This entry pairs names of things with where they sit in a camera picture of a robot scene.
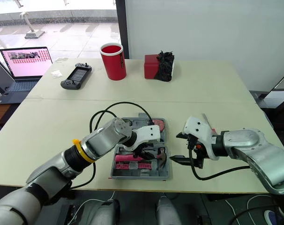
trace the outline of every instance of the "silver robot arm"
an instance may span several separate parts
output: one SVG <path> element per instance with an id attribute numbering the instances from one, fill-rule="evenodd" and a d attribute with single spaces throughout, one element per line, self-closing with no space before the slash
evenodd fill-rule
<path id="1" fill-rule="evenodd" d="M 284 217 L 284 149 L 269 143 L 260 130 L 244 128 L 223 131 L 217 135 L 208 123 L 190 117 L 177 137 L 194 141 L 188 143 L 188 147 L 193 148 L 198 156 L 194 160 L 218 160 L 219 157 L 229 156 L 247 162 L 266 190 L 273 195 Z M 190 159 L 183 156 L 173 156 L 171 159 L 182 165 L 191 165 Z"/>
<path id="2" fill-rule="evenodd" d="M 117 144 L 129 149 L 142 142 L 154 141 L 158 125 L 132 130 L 124 120 L 114 118 L 74 145 L 37 168 L 26 185 L 0 199 L 0 225 L 32 225 L 42 206 L 69 190 L 72 181 L 84 168 L 97 161 Z"/>

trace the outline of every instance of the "black wire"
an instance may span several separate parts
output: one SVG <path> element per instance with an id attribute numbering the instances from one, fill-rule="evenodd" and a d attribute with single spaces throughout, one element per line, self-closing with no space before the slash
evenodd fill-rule
<path id="1" fill-rule="evenodd" d="M 168 199 L 174 200 L 174 199 L 177 199 L 177 198 L 179 197 L 180 193 L 175 193 L 174 197 L 172 197 L 172 198 L 169 198 L 169 197 L 167 196 L 167 193 L 166 193 L 166 192 L 164 192 L 164 195 L 165 195 Z"/>
<path id="2" fill-rule="evenodd" d="M 105 113 L 109 113 L 109 114 L 113 115 L 113 117 L 117 117 L 114 113 L 112 113 L 111 111 L 108 111 L 108 110 L 100 110 L 100 111 L 98 111 L 98 112 L 95 113 L 95 114 L 91 117 L 91 119 L 90 119 L 90 123 L 89 123 L 89 130 L 90 130 L 90 133 L 92 133 L 92 122 L 93 122 L 94 118 L 95 118 L 98 114 L 100 114 L 100 113 L 102 113 L 102 114 L 101 114 L 101 116 L 99 117 L 99 119 L 98 119 L 98 121 L 97 121 L 97 124 L 96 124 L 94 130 L 96 130 L 96 129 L 98 128 L 98 124 L 99 124 L 99 122 L 100 122 L 100 120 L 101 120 L 101 117 L 102 117 Z"/>
<path id="3" fill-rule="evenodd" d="M 82 186 L 85 186 L 85 185 L 89 184 L 89 183 L 94 179 L 95 174 L 96 174 L 96 164 L 93 163 L 93 175 L 92 175 L 91 179 L 88 180 L 87 182 L 83 183 L 83 184 L 80 184 L 80 185 L 71 187 L 70 190 L 71 190 L 71 189 L 75 189 L 75 188 L 80 188 L 80 187 L 82 187 Z"/>
<path id="4" fill-rule="evenodd" d="M 208 209 L 207 209 L 206 204 L 204 203 L 204 200 L 203 200 L 203 198 L 202 198 L 202 194 L 200 194 L 200 198 L 202 199 L 203 206 L 204 206 L 204 208 L 206 209 L 207 215 L 208 215 L 208 217 L 209 217 L 209 211 L 208 211 Z"/>
<path id="5" fill-rule="evenodd" d="M 109 114 L 113 115 L 114 117 L 117 117 L 114 113 L 112 113 L 111 111 L 108 111 L 108 110 L 101 110 L 101 111 L 98 111 L 98 112 L 95 113 L 95 114 L 91 117 L 91 119 L 90 119 L 90 123 L 89 123 L 90 133 L 92 133 L 92 122 L 93 122 L 94 118 L 95 118 L 98 114 L 100 114 L 100 113 L 103 113 L 103 114 L 104 114 L 104 113 L 109 113 Z M 95 174 L 96 174 L 96 164 L 93 163 L 93 174 L 92 174 L 91 179 L 88 180 L 87 182 L 83 183 L 83 184 L 80 184 L 80 185 L 71 187 L 70 190 L 71 190 L 71 189 L 75 189 L 75 188 L 80 188 L 80 187 L 82 187 L 82 186 L 85 186 L 85 185 L 89 184 L 91 181 L 93 181 L 93 179 L 94 179 L 94 177 L 95 177 Z"/>
<path id="6" fill-rule="evenodd" d="M 136 104 L 136 103 L 133 103 L 133 102 L 117 102 L 117 103 L 114 103 L 114 104 L 110 105 L 110 106 L 107 107 L 105 110 L 108 110 L 109 108 L 113 107 L 114 105 L 119 105 L 119 104 L 130 104 L 130 105 L 135 105 L 135 106 L 139 107 L 140 109 L 142 109 L 142 110 L 145 112 L 145 114 L 148 116 L 149 120 L 152 122 L 152 118 L 151 118 L 151 116 L 149 115 L 149 113 L 148 113 L 145 109 L 143 109 L 142 106 L 140 106 L 140 105 L 138 105 L 138 104 Z M 103 112 L 103 113 L 100 115 L 100 117 L 98 118 L 98 121 L 97 121 L 97 123 L 96 123 L 95 129 L 98 127 L 99 122 L 100 122 L 101 118 L 103 117 L 103 115 L 104 115 L 104 112 Z"/>
<path id="7" fill-rule="evenodd" d="M 223 174 L 230 173 L 230 172 L 233 172 L 233 171 L 236 171 L 236 170 L 250 169 L 249 166 L 239 166 L 239 167 L 235 167 L 235 168 L 232 168 L 232 169 L 229 169 L 229 170 L 224 170 L 222 172 L 216 173 L 216 174 L 211 175 L 209 177 L 200 177 L 196 173 L 196 170 L 195 170 L 195 167 L 194 167 L 194 161 L 193 161 L 193 158 L 192 158 L 192 148 L 189 149 L 189 158 L 190 158 L 190 164 L 191 164 L 192 172 L 193 172 L 194 176 L 199 180 L 210 180 L 212 178 L 215 178 L 215 177 L 218 177 L 218 176 L 221 176 Z"/>
<path id="8" fill-rule="evenodd" d="M 275 204 L 276 202 L 275 202 L 274 198 L 271 197 L 271 199 L 272 199 L 273 204 Z M 279 220 L 278 220 L 279 216 L 277 214 L 277 207 L 276 206 L 274 206 L 274 214 L 275 214 L 275 218 L 276 218 L 276 221 L 277 221 L 277 225 L 279 225 Z"/>
<path id="9" fill-rule="evenodd" d="M 247 210 L 244 210 L 240 213 L 238 213 L 237 215 L 235 215 L 231 220 L 230 222 L 228 223 L 229 225 L 232 225 L 233 222 L 239 218 L 240 216 L 242 216 L 244 213 L 247 213 L 249 211 L 252 211 L 252 210 L 257 210 L 257 209 L 264 209 L 264 208 L 269 208 L 269 207 L 274 207 L 274 206 L 277 206 L 277 205 L 265 205 L 265 206 L 259 206 L 259 207 L 255 207 L 255 208 L 251 208 L 251 209 L 247 209 Z"/>

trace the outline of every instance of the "yellow ring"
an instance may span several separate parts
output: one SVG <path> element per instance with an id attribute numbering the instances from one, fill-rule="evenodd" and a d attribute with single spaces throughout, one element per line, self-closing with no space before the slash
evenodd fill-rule
<path id="1" fill-rule="evenodd" d="M 80 153 L 80 155 L 89 163 L 94 163 L 95 161 L 90 159 L 86 153 L 83 151 L 82 147 L 81 147 L 81 142 L 78 139 L 73 139 L 73 144 L 75 144 L 78 152 Z"/>

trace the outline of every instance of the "red paper cup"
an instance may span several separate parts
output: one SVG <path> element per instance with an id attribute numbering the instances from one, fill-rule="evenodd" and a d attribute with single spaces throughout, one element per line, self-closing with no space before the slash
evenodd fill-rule
<path id="1" fill-rule="evenodd" d="M 114 81 L 122 80 L 127 75 L 122 45 L 107 43 L 101 46 L 100 53 L 108 77 Z"/>

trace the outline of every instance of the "toolbox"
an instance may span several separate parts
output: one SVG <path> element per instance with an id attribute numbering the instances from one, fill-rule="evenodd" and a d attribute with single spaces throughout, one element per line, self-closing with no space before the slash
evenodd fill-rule
<path id="1" fill-rule="evenodd" d="M 128 122 L 132 129 L 139 129 L 147 126 L 149 118 L 144 113 L 139 113 L 139 117 L 122 118 Z M 162 151 L 166 154 L 166 162 L 162 163 L 162 159 L 151 159 L 135 161 L 133 159 L 133 152 L 125 151 L 123 145 L 116 145 L 114 150 L 114 157 L 111 169 L 111 177 L 113 179 L 128 179 L 128 180 L 166 180 L 169 177 L 169 162 L 168 162 L 168 149 L 165 145 L 167 137 L 167 124 L 163 118 L 152 118 L 153 122 L 160 127 L 160 141 L 148 146 L 144 149 L 155 156 L 160 155 Z M 123 159 L 128 158 L 128 161 L 118 161 L 118 157 L 122 156 Z"/>

